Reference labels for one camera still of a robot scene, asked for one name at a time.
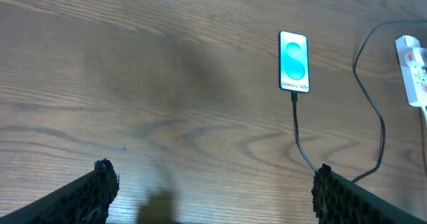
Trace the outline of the white usb wall charger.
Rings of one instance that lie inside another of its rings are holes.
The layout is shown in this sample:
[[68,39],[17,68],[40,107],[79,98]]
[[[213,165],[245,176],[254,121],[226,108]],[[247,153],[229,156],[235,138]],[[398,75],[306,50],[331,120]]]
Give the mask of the white usb wall charger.
[[404,60],[408,67],[426,67],[426,49],[421,47],[409,48],[404,54]]

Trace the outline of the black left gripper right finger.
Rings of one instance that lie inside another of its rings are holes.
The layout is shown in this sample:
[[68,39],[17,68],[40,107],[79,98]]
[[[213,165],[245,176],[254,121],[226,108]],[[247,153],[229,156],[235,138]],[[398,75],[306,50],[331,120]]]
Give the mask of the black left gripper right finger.
[[313,211],[319,223],[426,224],[323,164],[314,176]]

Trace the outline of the blue smartphone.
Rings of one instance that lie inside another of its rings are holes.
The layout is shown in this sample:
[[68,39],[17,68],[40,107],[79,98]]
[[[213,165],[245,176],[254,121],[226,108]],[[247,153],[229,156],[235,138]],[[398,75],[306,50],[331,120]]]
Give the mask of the blue smartphone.
[[299,33],[280,31],[279,87],[284,91],[310,92],[308,38]]

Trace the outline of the white power strip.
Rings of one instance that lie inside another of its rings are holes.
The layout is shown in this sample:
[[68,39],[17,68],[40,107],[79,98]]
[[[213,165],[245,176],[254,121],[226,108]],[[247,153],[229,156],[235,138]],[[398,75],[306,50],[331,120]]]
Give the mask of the white power strip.
[[404,81],[404,87],[409,105],[413,107],[426,106],[426,67],[408,67],[404,54],[409,48],[421,47],[419,40],[413,36],[404,35],[395,40],[398,60]]

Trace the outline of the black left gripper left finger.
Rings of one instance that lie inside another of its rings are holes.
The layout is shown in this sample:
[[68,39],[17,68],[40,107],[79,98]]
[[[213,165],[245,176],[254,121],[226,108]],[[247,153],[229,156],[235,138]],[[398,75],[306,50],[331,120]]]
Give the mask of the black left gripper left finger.
[[2,223],[105,223],[117,197],[119,177],[110,160],[60,189],[1,218]]

